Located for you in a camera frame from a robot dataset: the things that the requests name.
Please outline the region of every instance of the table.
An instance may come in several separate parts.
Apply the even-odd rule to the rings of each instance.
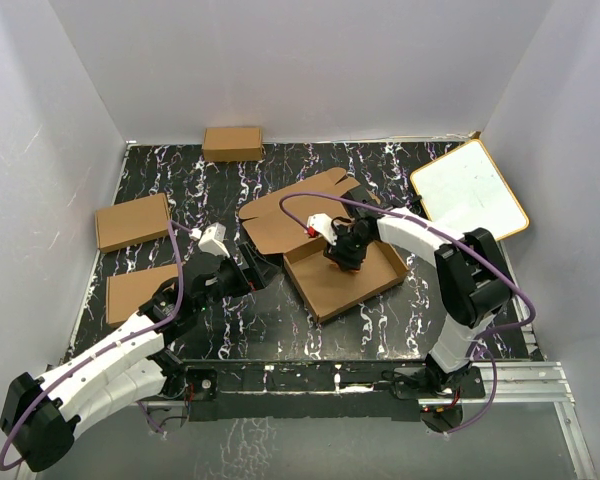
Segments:
[[[409,175],[457,146],[456,142],[268,144],[260,162],[207,163],[200,145],[132,146],[125,156],[115,203],[164,192],[172,218],[189,227],[221,222],[226,244],[236,254],[244,240],[238,210],[245,203],[341,166],[387,202],[414,198]],[[210,260],[180,234],[188,268],[211,268]],[[402,285],[315,324],[288,276],[267,289],[208,309],[188,334],[170,345],[183,360],[373,360],[423,358],[435,343],[445,311],[433,267],[400,252],[409,267]],[[100,255],[87,301],[65,361],[113,331],[105,322],[106,279],[110,275],[174,262],[171,243],[159,239]],[[517,321],[510,304],[496,323]],[[519,331],[490,342],[498,358],[527,359]]]

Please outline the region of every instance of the metal frame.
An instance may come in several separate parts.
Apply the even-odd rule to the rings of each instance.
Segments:
[[[593,462],[582,435],[573,403],[554,402],[554,406],[578,480],[596,480],[598,477],[593,468]]]
[[[484,388],[493,388],[493,370],[490,363],[477,362]],[[497,362],[498,389],[494,403],[553,403],[565,443],[569,450],[578,480],[597,480],[584,436],[574,409],[574,399],[560,362],[513,361]],[[313,392],[316,395],[341,395],[338,391]],[[276,395],[294,395],[294,392],[276,392]],[[420,398],[421,406],[441,405],[450,399]],[[464,404],[481,404],[485,398],[461,399]],[[148,401],[149,408],[182,408],[181,401]]]

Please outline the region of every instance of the box flap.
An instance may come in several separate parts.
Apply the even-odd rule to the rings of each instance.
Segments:
[[[162,282],[178,276],[178,267],[167,265],[107,278],[107,323],[117,327],[148,301]]]
[[[271,192],[264,197],[257,198],[244,205],[238,212],[240,220],[249,220],[250,218],[262,217],[272,210],[279,210],[278,202],[282,197],[295,192],[324,192],[326,189],[333,187],[336,183],[347,176],[347,171],[342,167],[330,168],[326,172],[318,173],[305,180],[301,180],[288,187],[281,188],[275,192]],[[294,202],[302,202],[304,198],[293,198],[289,200],[288,205],[291,206]]]
[[[337,179],[342,179],[341,173],[346,174],[346,171],[343,168],[333,168],[316,175],[315,177],[321,176],[319,181],[310,182],[310,180],[315,178],[310,177],[291,187],[283,188],[251,202],[250,204],[259,203],[262,206],[261,210],[264,214],[244,221],[243,227],[258,251],[264,255],[285,253],[311,241],[306,233],[302,231],[302,228],[280,210],[278,202],[280,198],[288,193],[303,191],[318,191],[339,197],[360,185],[355,178],[346,176],[344,180],[337,182]],[[309,216],[315,213],[326,213],[332,218],[347,216],[347,212],[341,203],[325,198],[291,198],[285,202],[285,206],[305,223]]]

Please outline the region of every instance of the cardboard box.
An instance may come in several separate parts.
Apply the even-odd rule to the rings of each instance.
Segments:
[[[96,212],[96,237],[102,253],[168,235],[169,204],[164,193],[119,203]]]
[[[407,266],[395,249],[381,243],[369,246],[360,272],[342,272],[323,256],[325,240],[309,238],[278,204],[283,196],[293,192],[340,196],[358,185],[344,168],[332,168],[249,202],[238,213],[261,253],[283,254],[285,269],[318,322],[397,285],[407,275]],[[317,197],[291,198],[285,206],[305,222],[314,213],[326,213],[332,218],[347,216],[341,203]]]
[[[407,266],[391,245],[374,242],[359,272],[342,272],[327,260],[324,238],[284,254],[284,266],[313,318],[324,322],[401,283]]]
[[[207,128],[202,154],[208,162],[262,160],[259,128]]]
[[[150,268],[107,278],[107,324],[118,328],[147,302],[158,287],[178,276],[176,265]]]

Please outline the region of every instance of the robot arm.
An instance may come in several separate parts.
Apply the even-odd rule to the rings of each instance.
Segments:
[[[208,227],[202,234],[200,249],[222,260],[214,273],[193,279],[184,276],[185,293],[173,320],[164,322],[175,310],[178,278],[163,283],[120,328],[81,355],[38,378],[23,373],[11,382],[0,417],[0,428],[7,435],[12,434],[34,400],[50,392],[13,439],[32,471],[39,472],[56,463],[75,439],[100,420],[135,401],[171,393],[176,384],[182,385],[184,369],[165,347],[193,328],[198,315],[209,305],[262,289],[277,273],[270,264],[259,262],[246,245],[239,246],[246,263],[241,268],[228,254],[223,238],[224,227],[220,224]],[[134,332],[145,330],[124,341]],[[86,365],[71,374],[85,361]],[[51,389],[59,380],[61,383]]]
[[[377,205],[363,187],[350,190],[344,198]],[[324,255],[342,270],[359,270],[367,246],[373,241],[404,248],[436,268],[447,316],[425,363],[432,389],[453,388],[470,366],[469,352],[476,337],[512,297],[511,290],[459,248],[429,231],[432,222],[416,217],[407,208],[393,210],[405,218],[360,207],[347,206],[347,210],[351,219],[318,214],[309,217],[307,223],[310,235],[320,234],[327,240]],[[417,218],[417,222],[409,221],[409,217]],[[460,233],[438,225],[435,228],[474,249],[511,278],[496,241],[487,230]]]

